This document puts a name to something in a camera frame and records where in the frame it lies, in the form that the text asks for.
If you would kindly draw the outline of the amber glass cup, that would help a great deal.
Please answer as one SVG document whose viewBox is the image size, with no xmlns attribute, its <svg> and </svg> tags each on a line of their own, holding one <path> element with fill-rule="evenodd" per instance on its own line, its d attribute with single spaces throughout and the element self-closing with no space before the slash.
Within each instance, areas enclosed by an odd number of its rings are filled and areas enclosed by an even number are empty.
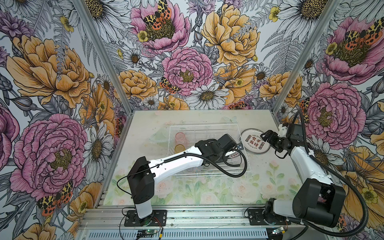
<svg viewBox="0 0 384 240">
<path fill-rule="evenodd" d="M 179 144 L 175 146 L 174 150 L 175 150 L 175 153 L 178 154 L 178 153 L 184 152 L 186 148 L 184 145 Z"/>
</svg>

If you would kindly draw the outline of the aluminium frame post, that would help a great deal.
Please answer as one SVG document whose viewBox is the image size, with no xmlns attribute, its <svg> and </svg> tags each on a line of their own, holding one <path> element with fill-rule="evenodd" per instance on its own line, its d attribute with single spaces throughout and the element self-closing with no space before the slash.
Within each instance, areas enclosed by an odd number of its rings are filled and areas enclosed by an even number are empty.
<svg viewBox="0 0 384 240">
<path fill-rule="evenodd" d="M 336 9 L 341 1 L 338 0 L 332 0 L 328 1 L 324 12 L 320 16 L 320 19 L 318 23 L 315 25 L 314 31 L 312 34 L 309 35 L 308 41 L 305 44 L 303 50 L 301 51 L 298 60 L 296 61 L 293 69 L 291 70 L 291 73 L 288 77 L 288 80 L 284 87 L 282 88 L 281 93 L 279 94 L 274 107 L 272 109 L 272 114 L 276 115 L 280 106 L 285 101 L 286 97 L 290 93 L 290 90 L 292 89 L 294 83 L 296 82 L 296 79 L 298 78 L 300 71 L 305 64 L 306 60 L 310 56 L 310 51 L 315 47 L 318 39 L 322 35 L 323 31 L 328 27 L 329 22 L 331 21 L 331 17 L 336 12 Z"/>
<path fill-rule="evenodd" d="M 126 93 L 122 87 L 122 84 L 120 83 L 120 80 L 118 79 L 118 74 L 111 62 L 111 59 L 108 55 L 108 52 L 105 48 L 105 45 L 103 43 L 103 40 L 98 33 L 98 28 L 93 22 L 92 16 L 88 10 L 88 7 L 85 3 L 85 1 L 75 1 L 74 2 L 75 9 L 78 11 L 78 14 L 80 15 L 80 19 L 82 23 L 84 24 L 84 27 L 87 30 L 87 34 L 92 40 L 95 49 L 108 73 L 108 75 L 111 78 L 111 81 L 121 99 L 122 105 L 124 106 L 124 109 L 126 113 L 132 117 L 134 110 L 126 96 Z"/>
</svg>

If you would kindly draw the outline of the right aluminium frame post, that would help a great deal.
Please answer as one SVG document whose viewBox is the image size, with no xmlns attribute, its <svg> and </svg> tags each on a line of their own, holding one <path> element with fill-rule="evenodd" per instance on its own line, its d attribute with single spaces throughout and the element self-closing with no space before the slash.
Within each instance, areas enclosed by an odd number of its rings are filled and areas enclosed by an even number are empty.
<svg viewBox="0 0 384 240">
<path fill-rule="evenodd" d="M 312 34 L 309 35 L 308 41 L 305 44 L 303 50 L 301 51 L 298 60 L 296 61 L 293 69 L 291 70 L 291 73 L 288 77 L 288 80 L 284 87 L 282 88 L 281 93 L 279 94 L 274 107 L 272 109 L 272 114 L 276 115 L 280 106 L 285 101 L 286 97 L 290 93 L 290 90 L 292 89 L 294 83 L 296 82 L 296 79 L 298 78 L 300 71 L 305 64 L 306 60 L 310 56 L 310 51 L 315 47 L 318 39 L 322 35 L 323 31 L 328 27 L 329 22 L 331 21 L 331 17 L 336 12 L 336 9 L 341 1 L 338 0 L 332 0 L 328 1 L 324 12 L 320 16 L 320 19 L 318 23 L 315 25 L 314 31 Z"/>
</svg>

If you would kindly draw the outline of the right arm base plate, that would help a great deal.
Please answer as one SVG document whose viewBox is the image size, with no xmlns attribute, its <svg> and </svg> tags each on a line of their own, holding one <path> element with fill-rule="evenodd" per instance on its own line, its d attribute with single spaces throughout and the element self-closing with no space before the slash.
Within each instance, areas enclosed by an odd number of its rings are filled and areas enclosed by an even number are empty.
<svg viewBox="0 0 384 240">
<path fill-rule="evenodd" d="M 287 218 L 266 213 L 264 209 L 249 208 L 245 211 L 245 217 L 251 226 L 289 226 L 291 222 Z"/>
</svg>

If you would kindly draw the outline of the red character plate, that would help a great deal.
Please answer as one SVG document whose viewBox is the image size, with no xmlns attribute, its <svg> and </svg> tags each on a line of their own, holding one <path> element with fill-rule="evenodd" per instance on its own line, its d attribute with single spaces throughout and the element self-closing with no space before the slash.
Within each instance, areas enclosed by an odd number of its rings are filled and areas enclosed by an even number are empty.
<svg viewBox="0 0 384 240">
<path fill-rule="evenodd" d="M 244 149 L 253 154 L 264 154 L 270 149 L 270 144 L 261 138 L 263 132 L 258 129 L 246 129 L 241 133 Z"/>
</svg>

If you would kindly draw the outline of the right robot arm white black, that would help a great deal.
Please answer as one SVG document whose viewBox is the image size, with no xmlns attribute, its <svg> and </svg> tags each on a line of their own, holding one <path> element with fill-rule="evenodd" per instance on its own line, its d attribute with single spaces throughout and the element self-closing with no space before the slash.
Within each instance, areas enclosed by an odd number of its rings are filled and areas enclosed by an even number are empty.
<svg viewBox="0 0 384 240">
<path fill-rule="evenodd" d="M 279 132 L 268 130 L 263 141 L 278 153 L 286 152 L 299 174 L 302 186 L 291 201 L 271 198 L 263 212 L 266 218 L 296 218 L 313 224 L 335 227 L 346 197 L 344 189 L 313 158 L 302 126 L 283 124 Z"/>
</svg>

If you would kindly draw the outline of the aluminium front rail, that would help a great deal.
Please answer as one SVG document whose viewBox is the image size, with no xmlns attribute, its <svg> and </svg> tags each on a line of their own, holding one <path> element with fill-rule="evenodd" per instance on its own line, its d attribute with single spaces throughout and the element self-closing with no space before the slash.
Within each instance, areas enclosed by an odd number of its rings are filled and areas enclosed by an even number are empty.
<svg viewBox="0 0 384 240">
<path fill-rule="evenodd" d="M 250 228 L 244 217 L 246 205 L 221 206 L 157 206 L 153 210 L 166 210 L 166 228 Z M 90 209 L 84 215 L 80 230 L 117 229 L 129 207 L 101 206 Z"/>
</svg>

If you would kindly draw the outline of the left aluminium frame post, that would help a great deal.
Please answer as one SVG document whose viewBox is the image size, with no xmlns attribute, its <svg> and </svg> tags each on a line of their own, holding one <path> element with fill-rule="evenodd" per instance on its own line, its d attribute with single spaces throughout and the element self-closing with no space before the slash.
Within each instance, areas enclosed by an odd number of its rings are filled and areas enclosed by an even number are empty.
<svg viewBox="0 0 384 240">
<path fill-rule="evenodd" d="M 92 16 L 88 10 L 88 7 L 85 3 L 85 1 L 75 1 L 74 2 L 75 9 L 78 11 L 78 14 L 80 15 L 80 19 L 82 23 L 84 24 L 84 27 L 87 30 L 87 34 L 92 40 L 95 49 L 108 73 L 108 75 L 111 78 L 111 81 L 121 99 L 122 105 L 124 106 L 124 109 L 126 113 L 132 117 L 134 110 L 126 96 L 126 93 L 122 87 L 122 84 L 120 83 L 120 80 L 118 79 L 118 74 L 111 62 L 111 59 L 108 55 L 108 52 L 105 48 L 105 45 L 103 43 L 103 40 L 98 33 L 98 28 L 93 22 Z"/>
</svg>

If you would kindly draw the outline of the green rim hao shi plate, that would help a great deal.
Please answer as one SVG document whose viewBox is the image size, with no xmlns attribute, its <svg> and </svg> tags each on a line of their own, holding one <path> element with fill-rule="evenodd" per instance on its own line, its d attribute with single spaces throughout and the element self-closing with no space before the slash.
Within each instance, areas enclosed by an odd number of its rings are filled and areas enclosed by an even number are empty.
<svg viewBox="0 0 384 240">
<path fill-rule="evenodd" d="M 236 159 L 236 158 L 238 158 L 238 157 L 241 158 L 241 154 L 240 154 L 238 151 L 236 151 L 236 150 L 234 150 L 234 151 L 228 151 L 228 152 L 225 153 L 225 155 L 224 155 L 224 159 L 225 159 L 225 160 L 228 160 L 228 159 Z"/>
</svg>

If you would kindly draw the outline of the pink glass cup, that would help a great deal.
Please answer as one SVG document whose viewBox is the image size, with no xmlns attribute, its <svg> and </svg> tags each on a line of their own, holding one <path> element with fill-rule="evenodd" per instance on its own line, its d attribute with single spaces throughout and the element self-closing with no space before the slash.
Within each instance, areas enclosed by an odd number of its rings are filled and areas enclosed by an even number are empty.
<svg viewBox="0 0 384 240">
<path fill-rule="evenodd" d="M 188 139 L 186 135 L 182 132 L 178 132 L 175 134 L 175 144 L 186 146 L 188 144 Z"/>
</svg>

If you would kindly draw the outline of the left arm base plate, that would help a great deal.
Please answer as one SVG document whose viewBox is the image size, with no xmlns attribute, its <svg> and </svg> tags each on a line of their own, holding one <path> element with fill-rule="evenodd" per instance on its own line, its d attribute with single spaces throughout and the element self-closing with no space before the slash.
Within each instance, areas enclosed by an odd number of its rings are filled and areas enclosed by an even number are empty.
<svg viewBox="0 0 384 240">
<path fill-rule="evenodd" d="M 140 219 L 137 211 L 129 210 L 125 214 L 125 227 L 164 227 L 167 222 L 167 210 L 153 210 L 153 213 Z"/>
</svg>

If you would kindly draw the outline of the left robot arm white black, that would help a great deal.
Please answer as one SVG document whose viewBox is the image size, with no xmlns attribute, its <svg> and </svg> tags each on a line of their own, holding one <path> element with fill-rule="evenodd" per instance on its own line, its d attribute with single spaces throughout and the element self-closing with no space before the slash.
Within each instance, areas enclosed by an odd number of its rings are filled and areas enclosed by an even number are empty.
<svg viewBox="0 0 384 240">
<path fill-rule="evenodd" d="M 143 221 L 154 215 L 151 199 L 155 195 L 155 185 L 184 170 L 209 164 L 228 177 L 243 176 L 248 169 L 248 161 L 237 145 L 230 135 L 225 134 L 218 140 L 199 141 L 166 158 L 151 161 L 146 157 L 137 159 L 126 178 L 138 218 Z"/>
</svg>

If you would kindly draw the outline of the green circuit board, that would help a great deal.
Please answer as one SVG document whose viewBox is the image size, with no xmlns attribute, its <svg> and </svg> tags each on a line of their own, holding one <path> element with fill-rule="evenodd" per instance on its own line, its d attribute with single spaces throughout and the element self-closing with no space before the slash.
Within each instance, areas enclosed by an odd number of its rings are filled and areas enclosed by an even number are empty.
<svg viewBox="0 0 384 240">
<path fill-rule="evenodd" d="M 137 233 L 136 239 L 138 240 L 140 238 L 152 238 L 157 233 L 158 233 L 158 231 L 155 231 L 155 230 L 140 230 Z"/>
</svg>

